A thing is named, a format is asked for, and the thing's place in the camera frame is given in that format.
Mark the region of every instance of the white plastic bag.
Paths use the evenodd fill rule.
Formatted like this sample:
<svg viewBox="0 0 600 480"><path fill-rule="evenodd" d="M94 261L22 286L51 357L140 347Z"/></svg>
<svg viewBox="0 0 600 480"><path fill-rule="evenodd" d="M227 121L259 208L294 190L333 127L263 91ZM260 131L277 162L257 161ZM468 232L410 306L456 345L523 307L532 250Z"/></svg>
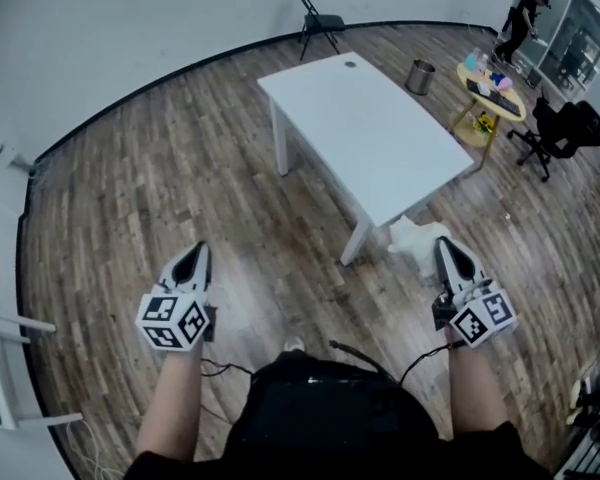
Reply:
<svg viewBox="0 0 600 480"><path fill-rule="evenodd" d="M407 254L413 258L423 278L436 274L436 239L451 236L447 227L439 222L418 226L404 215L389 226L389 234L392 242L389 252Z"/></svg>

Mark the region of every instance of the white marker cube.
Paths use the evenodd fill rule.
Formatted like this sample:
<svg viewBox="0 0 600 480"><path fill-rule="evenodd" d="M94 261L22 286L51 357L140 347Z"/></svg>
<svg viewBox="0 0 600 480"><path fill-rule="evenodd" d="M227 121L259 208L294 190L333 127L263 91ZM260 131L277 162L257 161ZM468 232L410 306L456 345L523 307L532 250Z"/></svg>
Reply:
<svg viewBox="0 0 600 480"><path fill-rule="evenodd" d="M136 325L157 350L186 352L209 325L198 293L163 293L142 296Z"/></svg>
<svg viewBox="0 0 600 480"><path fill-rule="evenodd" d="M518 323L506 290L497 290L467 302L451 320L471 348Z"/></svg>

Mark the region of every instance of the black baseboard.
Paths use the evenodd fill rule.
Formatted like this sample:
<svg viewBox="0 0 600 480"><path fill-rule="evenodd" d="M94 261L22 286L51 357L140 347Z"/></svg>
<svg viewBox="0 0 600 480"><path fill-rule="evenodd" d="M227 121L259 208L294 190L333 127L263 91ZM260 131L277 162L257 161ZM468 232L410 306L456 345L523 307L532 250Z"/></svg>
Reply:
<svg viewBox="0 0 600 480"><path fill-rule="evenodd" d="M355 29L355 28L380 27L380 26L387 26L387 25L389 25L389 26L432 25L432 26L462 27L462 28L468 27L468 28L474 28L474 29L479 29L479 30L485 30L491 34L498 35L498 33L491 27L485 27L483 25L472 25L470 23L458 23L458 22L453 22L453 21L421 21L421 20L419 20L419 21L414 21L414 20L370 21L370 22L365 22L365 23L354 23L352 25L347 25L345 28L348 30L348 29ZM207 57L206 59L199 60L197 62L189 64L188 66L184 66L180 69L177 69L176 71L173 71L163 77L160 77L157 80L154 80L153 82L140 87L139 89L133 91L132 93L127 94L126 96L123 96L118 101L115 101L108 107L103 108L97 114L94 114L93 116L91 116L89 119L87 119L82 124L79 124L78 126L76 126L73 130L71 130L69 133L67 133L64 137L60 138L57 142L55 142L53 145L51 145L49 148L47 148L40 156L38 156L38 158L36 159L36 162L39 162L40 160L42 160L44 157L46 157L47 155L49 155L50 153L52 153L53 151L58 149L60 146L62 146L69 139L71 139L75 134L84 130L91 123L93 123L100 117L104 116L108 112L112 111L119 105L122 105L123 103L129 101L130 99L134 98L135 96L138 96L139 94L142 94L145 91L148 91L149 89L153 89L154 87L160 85L163 82L167 82L168 80L171 80L172 78L182 75L183 73L187 73L195 68L199 68L206 64L210 64L211 62L214 62L216 60L230 57L231 55L235 55L236 53L245 52L245 51L251 50L253 48L260 48L262 46L277 43L279 41L286 41L287 39L297 39L299 36L300 36L300 32L293 32L291 34L284 34L282 36L270 37L270 38L264 39L262 41L256 41L255 43L249 43L244 46L239 46L238 48L234 48L233 50L228 50L226 52L222 52L222 53L218 53L217 55L213 55L212 57Z"/></svg>
<svg viewBox="0 0 600 480"><path fill-rule="evenodd" d="M442 22L442 21L409 21L409 20L382 21L382 22L376 21L376 22L369 22L369 23L356 23L353 25L347 25L346 28L347 29L355 29L355 28L377 27L377 26L387 26L387 25L388 26L433 25L433 26L447 26L447 27L452 26L452 27L462 27L462 28L470 27L470 28L485 30L493 35L497 35L497 32L493 28L490 28L490 27L485 27L482 25L470 25L467 23L446 22L446 21L444 21L444 22ZM153 82L151 82L143 87L140 87L139 89L133 91L132 93L120 98L118 101L116 101L116 102L112 103L111 105L109 105L108 107L102 109L97 114L94 114L92 117L87 119L84 123L76 126L73 130L71 130L64 137L59 139L56 143L54 143L46 151L44 151L40 156L38 156L38 158L35 161L35 164L38 164L47 155L53 153L56 149L58 149L60 146L62 146L65 142L72 139L78 132L84 130L87 126L89 126L94 121L98 120L100 117L104 116L108 112L114 110L116 107L129 101L130 99L134 98L135 96L138 96L139 94L142 94L143 92L148 91L149 89L152 89L152 88L160 85L163 82L171 80L172 78L182 75L183 73L187 73L188 71L191 71L195 68L199 68L206 64L210 64L211 62L214 62L216 60L223 59L223 58L229 57L231 55L235 55L236 53L251 50L253 48L260 48L262 46L277 43L279 41L285 41L287 39L297 39L299 36L300 36L300 32L294 32L292 34L285 34L282 36L264 39L263 41L257 41L255 43L250 43L250 44L247 44L244 46L240 46L238 48L234 48L233 50L219 53L212 57L208 57L206 59L194 62L193 64L189 64L188 66L185 66L185 67L180 68L176 71L173 71L172 73L169 73L161 78L158 78L157 80L154 80ZM26 218L29 215L29 209L31 206L31 190L32 190L32 180L31 180L31 178L29 178L29 181L27 183L27 192L25 195L24 210L23 210L22 215L18 219L18 229L16 232L16 258L15 258L15 263L16 263L16 265L15 265L16 304L17 304L18 314L22 315L22 316L25 316L25 315L23 315L23 298L22 298L22 240L23 240L23 233L24 233L24 223L25 223ZM25 360L27 363L27 370L29 373L29 378L31 379L31 384L33 385L33 390L35 392L36 398L38 399L38 404L40 406L40 410L42 411L42 415L50 416L47 405L45 404L44 398L42 397L42 392L40 390L40 385L38 383L38 379L35 375L31 351L29 350L28 347L23 347L23 350L24 350ZM78 473L77 473L75 467L69 460L69 456L67 455L67 452L64 449L62 442L60 441L58 431L54 428L49 428L49 433L51 434L51 438L53 439L53 441L56 445L56 448L58 449L58 453L60 453L60 456L62 457L65 464L67 465L69 472L73 475L73 477L75 479L79 479L80 477L78 476Z"/></svg>

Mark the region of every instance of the black keyboard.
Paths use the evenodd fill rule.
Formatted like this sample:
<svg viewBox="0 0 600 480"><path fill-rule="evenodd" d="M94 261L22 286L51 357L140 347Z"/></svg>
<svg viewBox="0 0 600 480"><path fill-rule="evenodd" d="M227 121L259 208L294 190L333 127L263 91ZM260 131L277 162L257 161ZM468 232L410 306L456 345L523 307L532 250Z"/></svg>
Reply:
<svg viewBox="0 0 600 480"><path fill-rule="evenodd" d="M477 94L478 96L487 98L492 103L495 103L496 105L502 107L506 111L511 112L513 115L520 117L520 107L518 107L518 105L516 105L513 101L505 98L498 91L491 91L489 93L489 96L483 96L480 93L480 89L478 89L478 84L475 83L473 80L467 80L467 89L469 89L469 91L471 91L472 93Z"/></svg>

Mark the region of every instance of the chair seat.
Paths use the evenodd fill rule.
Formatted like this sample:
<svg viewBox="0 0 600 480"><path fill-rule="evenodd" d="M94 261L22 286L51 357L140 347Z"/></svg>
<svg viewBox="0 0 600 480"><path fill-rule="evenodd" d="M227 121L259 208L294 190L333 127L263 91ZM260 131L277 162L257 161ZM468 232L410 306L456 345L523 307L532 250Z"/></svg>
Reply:
<svg viewBox="0 0 600 480"><path fill-rule="evenodd" d="M342 32L345 29L342 17L337 14L320 14L318 16L307 14L304 17L304 24L309 33Z"/></svg>

